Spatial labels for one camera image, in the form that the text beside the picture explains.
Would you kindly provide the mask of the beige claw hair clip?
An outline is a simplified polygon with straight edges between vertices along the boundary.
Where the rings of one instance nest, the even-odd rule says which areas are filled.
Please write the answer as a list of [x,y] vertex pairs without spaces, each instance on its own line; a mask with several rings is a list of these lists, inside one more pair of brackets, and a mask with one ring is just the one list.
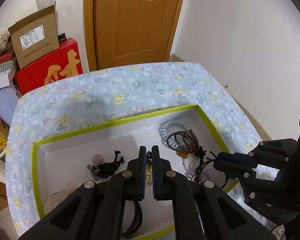
[[76,189],[63,189],[49,196],[44,204],[44,212],[47,215],[55,209],[62,201],[68,198]]

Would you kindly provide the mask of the green white shallow box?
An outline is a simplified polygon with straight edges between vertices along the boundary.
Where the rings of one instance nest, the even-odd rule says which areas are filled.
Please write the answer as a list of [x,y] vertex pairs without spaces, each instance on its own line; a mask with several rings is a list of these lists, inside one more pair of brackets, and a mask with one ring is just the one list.
[[169,133],[182,130],[182,124],[187,124],[208,155],[228,150],[215,126],[196,105],[136,115],[44,139],[33,147],[32,164],[34,196],[40,216],[45,215],[44,204],[49,196],[92,180],[87,166],[92,164],[95,154],[109,162],[118,150],[120,157],[129,161],[137,157],[140,146],[158,145],[160,155],[176,171],[185,175],[193,172],[198,158],[182,159],[163,141],[161,130],[170,119],[179,123],[168,126]]

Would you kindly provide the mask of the floral blue table cloth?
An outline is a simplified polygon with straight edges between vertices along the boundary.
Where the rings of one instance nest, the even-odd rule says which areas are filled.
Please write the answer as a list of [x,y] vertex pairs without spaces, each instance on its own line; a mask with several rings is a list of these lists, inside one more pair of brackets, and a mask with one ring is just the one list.
[[8,206],[18,235],[39,220],[32,182],[34,142],[143,113],[199,105],[230,152],[247,153],[261,138],[224,87],[200,64],[147,63],[66,78],[23,95],[8,136]]

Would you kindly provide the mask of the red gift box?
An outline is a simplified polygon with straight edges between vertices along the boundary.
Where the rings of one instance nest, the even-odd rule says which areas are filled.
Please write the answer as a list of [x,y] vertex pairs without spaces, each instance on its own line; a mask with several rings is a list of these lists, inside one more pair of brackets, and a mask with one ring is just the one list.
[[17,71],[14,80],[22,94],[83,74],[77,41],[68,38],[59,48]]

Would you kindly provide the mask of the yellow box under bin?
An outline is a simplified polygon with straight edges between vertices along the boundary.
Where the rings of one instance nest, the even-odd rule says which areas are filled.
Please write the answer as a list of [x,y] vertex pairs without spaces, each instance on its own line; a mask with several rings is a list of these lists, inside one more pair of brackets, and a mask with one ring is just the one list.
[[4,151],[7,145],[10,127],[6,122],[0,119],[0,154]]

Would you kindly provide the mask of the lavender round container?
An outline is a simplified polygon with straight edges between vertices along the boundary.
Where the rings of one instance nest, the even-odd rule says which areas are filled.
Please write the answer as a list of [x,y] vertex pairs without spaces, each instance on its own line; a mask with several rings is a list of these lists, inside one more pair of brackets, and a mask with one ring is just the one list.
[[11,126],[18,99],[14,85],[0,89],[0,117],[8,126]]

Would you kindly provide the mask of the brown wooden door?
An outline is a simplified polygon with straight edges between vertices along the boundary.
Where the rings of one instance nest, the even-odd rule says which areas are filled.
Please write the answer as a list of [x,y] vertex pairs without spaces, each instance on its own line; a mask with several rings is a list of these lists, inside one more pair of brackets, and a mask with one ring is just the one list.
[[90,71],[166,62],[183,0],[83,0]]

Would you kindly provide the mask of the green striped box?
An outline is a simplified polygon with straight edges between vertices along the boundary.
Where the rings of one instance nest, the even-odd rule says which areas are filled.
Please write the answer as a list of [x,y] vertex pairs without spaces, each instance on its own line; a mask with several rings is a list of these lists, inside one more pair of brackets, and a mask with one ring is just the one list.
[[16,66],[16,57],[0,64],[0,73],[11,70]]

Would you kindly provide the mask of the brown cardboard box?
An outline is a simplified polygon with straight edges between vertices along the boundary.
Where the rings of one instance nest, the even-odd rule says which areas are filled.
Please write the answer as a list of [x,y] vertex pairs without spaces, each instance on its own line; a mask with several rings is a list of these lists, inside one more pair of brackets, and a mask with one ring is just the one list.
[[19,20],[8,28],[8,32],[22,69],[59,48],[56,7],[49,6]]

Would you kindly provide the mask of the small red box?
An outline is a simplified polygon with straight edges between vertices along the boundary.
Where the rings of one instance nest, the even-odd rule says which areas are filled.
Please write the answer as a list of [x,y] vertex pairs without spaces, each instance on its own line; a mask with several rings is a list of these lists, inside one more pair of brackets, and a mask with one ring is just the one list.
[[8,50],[0,54],[0,64],[11,61],[15,57],[14,50]]

